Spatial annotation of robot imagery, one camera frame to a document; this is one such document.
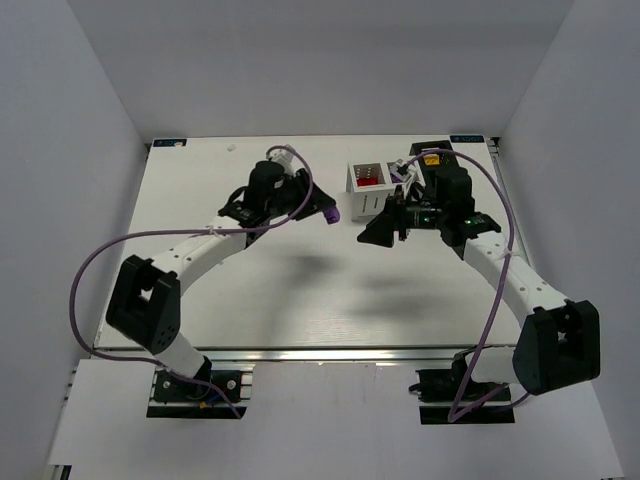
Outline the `red lego brick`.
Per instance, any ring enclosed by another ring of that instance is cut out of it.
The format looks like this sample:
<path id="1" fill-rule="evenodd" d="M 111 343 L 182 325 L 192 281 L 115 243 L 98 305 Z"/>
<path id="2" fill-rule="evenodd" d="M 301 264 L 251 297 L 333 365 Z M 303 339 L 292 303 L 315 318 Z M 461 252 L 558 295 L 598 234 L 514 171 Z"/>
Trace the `red lego brick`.
<path id="1" fill-rule="evenodd" d="M 363 177 L 356 179 L 357 186 L 359 188 L 364 188 L 368 186 L 377 186 L 384 183 L 384 181 L 380 180 L 377 177 Z"/>

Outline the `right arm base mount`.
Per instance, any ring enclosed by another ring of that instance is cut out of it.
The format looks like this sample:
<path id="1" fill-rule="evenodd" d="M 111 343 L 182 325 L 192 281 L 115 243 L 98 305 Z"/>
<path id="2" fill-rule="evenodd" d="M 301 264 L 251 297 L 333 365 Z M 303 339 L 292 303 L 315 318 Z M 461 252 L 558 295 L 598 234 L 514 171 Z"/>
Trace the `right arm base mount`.
<path id="1" fill-rule="evenodd" d="M 426 368 L 417 370 L 418 381 L 408 387 L 410 394 L 419 402 L 420 423 L 425 426 L 449 425 L 448 414 L 456 397 L 461 380 L 467 370 L 463 355 L 458 353 L 447 368 Z M 460 425 L 514 424 L 515 415 L 511 403 L 511 393 L 503 389 L 495 397 L 465 414 L 456 421 Z"/>

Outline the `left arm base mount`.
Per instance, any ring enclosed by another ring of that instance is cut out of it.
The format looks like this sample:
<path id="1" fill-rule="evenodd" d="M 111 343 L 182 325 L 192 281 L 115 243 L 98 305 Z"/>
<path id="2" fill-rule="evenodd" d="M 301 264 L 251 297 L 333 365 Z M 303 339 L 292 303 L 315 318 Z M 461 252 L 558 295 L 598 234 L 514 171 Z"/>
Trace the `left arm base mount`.
<path id="1" fill-rule="evenodd" d="M 218 362 L 211 366 L 214 388 L 179 380 L 156 368 L 149 392 L 146 417 L 151 419 L 239 420 L 252 395 L 254 365 Z"/>

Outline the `orange yellow lego brick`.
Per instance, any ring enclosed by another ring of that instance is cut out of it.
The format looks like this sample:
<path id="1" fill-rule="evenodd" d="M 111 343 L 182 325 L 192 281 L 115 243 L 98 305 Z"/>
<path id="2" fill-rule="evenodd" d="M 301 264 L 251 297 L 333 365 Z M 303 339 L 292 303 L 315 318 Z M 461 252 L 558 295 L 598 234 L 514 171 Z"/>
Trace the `orange yellow lego brick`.
<path id="1" fill-rule="evenodd" d="M 438 154 L 426 155 L 422 158 L 422 161 L 426 166 L 437 166 L 441 164 L 441 159 Z"/>

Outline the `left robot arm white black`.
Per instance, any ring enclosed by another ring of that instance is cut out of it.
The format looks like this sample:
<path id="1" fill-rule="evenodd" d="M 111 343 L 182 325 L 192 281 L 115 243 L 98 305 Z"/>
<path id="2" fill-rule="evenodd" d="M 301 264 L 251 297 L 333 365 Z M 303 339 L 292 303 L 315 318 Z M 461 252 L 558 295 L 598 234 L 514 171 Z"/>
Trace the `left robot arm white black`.
<path id="1" fill-rule="evenodd" d="M 249 248 L 273 221 L 300 221 L 322 214 L 339 221 L 335 199 L 283 160 L 258 162 L 248 184 L 237 188 L 214 217 L 209 231 L 150 258 L 128 257 L 120 267 L 107 306 L 106 323 L 146 350 L 173 373 L 210 379 L 211 362 L 180 332 L 181 300 L 202 276 Z"/>

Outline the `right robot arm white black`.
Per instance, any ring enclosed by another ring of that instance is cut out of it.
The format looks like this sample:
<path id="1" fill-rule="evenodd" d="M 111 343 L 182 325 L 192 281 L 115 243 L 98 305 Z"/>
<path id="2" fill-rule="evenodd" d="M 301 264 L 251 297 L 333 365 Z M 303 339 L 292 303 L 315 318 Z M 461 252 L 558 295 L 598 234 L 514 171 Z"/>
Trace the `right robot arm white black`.
<path id="1" fill-rule="evenodd" d="M 480 356 L 460 353 L 456 380 L 519 384 L 541 395 L 597 378 L 601 372 L 599 313 L 574 302 L 512 254 L 500 226 L 476 210 L 472 181 L 459 166 L 438 167 L 418 200 L 396 190 L 358 236 L 360 243 L 390 248 L 412 230 L 436 230 L 443 242 L 499 294 L 521 330 L 513 347 L 488 347 Z"/>

